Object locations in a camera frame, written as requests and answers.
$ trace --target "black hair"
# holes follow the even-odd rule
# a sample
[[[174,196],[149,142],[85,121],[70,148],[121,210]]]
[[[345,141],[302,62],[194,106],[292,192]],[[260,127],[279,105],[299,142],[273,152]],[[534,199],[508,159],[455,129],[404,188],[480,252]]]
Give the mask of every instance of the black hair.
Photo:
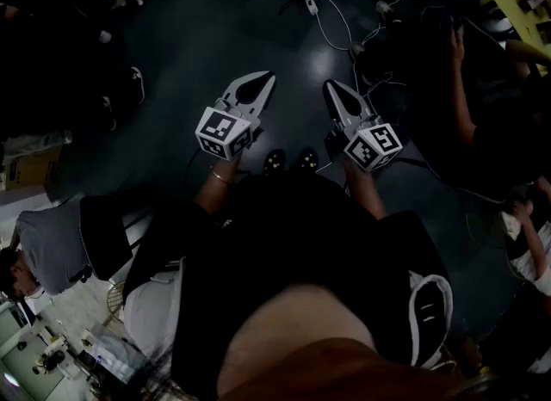
[[[5,293],[8,299],[17,300],[14,294],[15,277],[9,270],[17,262],[19,253],[11,248],[0,251],[0,292]]]

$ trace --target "chair backrest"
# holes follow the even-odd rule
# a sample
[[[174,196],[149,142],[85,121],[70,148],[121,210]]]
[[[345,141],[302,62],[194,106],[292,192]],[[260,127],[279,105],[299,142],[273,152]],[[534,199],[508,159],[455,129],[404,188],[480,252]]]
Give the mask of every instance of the chair backrest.
[[[80,238],[99,280],[108,281],[132,258],[113,196],[89,196],[80,201]]]

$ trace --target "device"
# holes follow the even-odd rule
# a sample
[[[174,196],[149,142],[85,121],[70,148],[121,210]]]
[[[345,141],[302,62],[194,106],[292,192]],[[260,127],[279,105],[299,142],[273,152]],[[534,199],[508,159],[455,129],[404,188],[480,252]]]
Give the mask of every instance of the device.
[[[314,0],[306,0],[306,7],[308,8],[308,11],[310,11],[311,15],[318,14],[318,5]]]
[[[349,141],[344,152],[362,170],[379,169],[402,150],[392,126],[384,123],[352,88],[327,80],[323,91],[335,128]]]
[[[213,108],[207,107],[195,136],[201,148],[231,161],[261,132],[258,118],[276,86],[270,71],[253,72],[230,83]]]

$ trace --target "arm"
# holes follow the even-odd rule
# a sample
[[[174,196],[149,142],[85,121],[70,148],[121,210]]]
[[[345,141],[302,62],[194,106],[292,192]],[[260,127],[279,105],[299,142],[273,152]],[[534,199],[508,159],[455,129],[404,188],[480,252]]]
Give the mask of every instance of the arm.
[[[463,35],[461,33],[456,33],[452,28],[449,43],[451,46],[451,74],[455,126],[461,140],[468,145],[473,145],[474,129],[476,126],[471,121],[471,114],[468,111],[467,98],[465,97],[463,78],[461,76],[461,64],[465,57]]]
[[[348,156],[342,154],[339,157],[346,174],[350,196],[373,214],[376,219],[384,218],[387,212],[377,193],[371,174],[361,171]]]
[[[520,40],[507,40],[505,50],[511,59],[518,63],[536,63],[551,67],[551,58],[535,47]]]
[[[203,183],[195,197],[195,203],[203,207],[207,213],[213,214],[221,209],[235,182],[240,159],[238,157],[231,162],[218,161]]]
[[[551,205],[551,184],[545,178],[541,176],[536,181],[536,187],[539,188],[548,197],[549,204]]]
[[[513,215],[518,219],[524,229],[524,236],[528,243],[528,249],[534,260],[534,266],[536,267],[536,279],[543,276],[548,268],[548,261],[545,257],[545,249],[540,237],[537,235],[537,231],[532,223],[532,219],[529,216],[528,208],[516,200],[513,203]]]

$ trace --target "white shirt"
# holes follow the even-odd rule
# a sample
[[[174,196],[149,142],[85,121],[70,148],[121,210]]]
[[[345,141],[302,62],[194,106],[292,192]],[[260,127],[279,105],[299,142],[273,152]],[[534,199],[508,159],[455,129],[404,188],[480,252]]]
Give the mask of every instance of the white shirt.
[[[159,273],[151,281],[134,289],[124,306],[124,327],[138,348],[149,359],[165,353],[174,342],[180,298],[184,260],[175,273]],[[170,368],[171,357],[165,364]]]
[[[527,281],[534,284],[538,291],[544,293],[548,297],[551,297],[551,222],[546,224],[537,232],[540,240],[542,241],[543,249],[545,250],[545,257],[548,260],[548,268],[542,277],[537,279],[536,266],[532,253],[526,251],[518,259],[511,260],[511,264],[517,269],[518,273],[524,277]]]

